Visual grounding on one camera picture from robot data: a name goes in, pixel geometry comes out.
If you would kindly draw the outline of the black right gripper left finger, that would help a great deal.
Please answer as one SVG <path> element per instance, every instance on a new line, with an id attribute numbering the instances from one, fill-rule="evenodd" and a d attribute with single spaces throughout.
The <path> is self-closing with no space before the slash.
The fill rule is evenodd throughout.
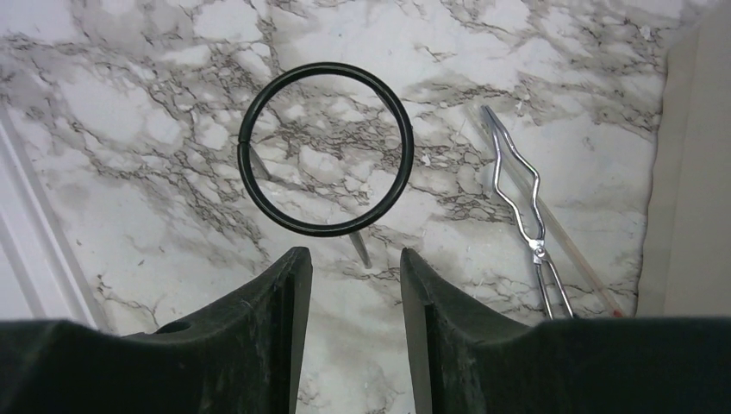
<path id="1" fill-rule="evenodd" d="M 4 413 L 292 413 L 313 267 L 294 247 L 151 334 L 68 320 L 1 325 Z"/>

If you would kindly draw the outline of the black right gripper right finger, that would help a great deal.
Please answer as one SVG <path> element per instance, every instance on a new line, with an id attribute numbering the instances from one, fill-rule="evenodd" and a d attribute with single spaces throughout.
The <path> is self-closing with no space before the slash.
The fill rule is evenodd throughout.
<path id="1" fill-rule="evenodd" d="M 401 253 L 419 413 L 727 413 L 726 317 L 567 318 L 527 326 Z"/>

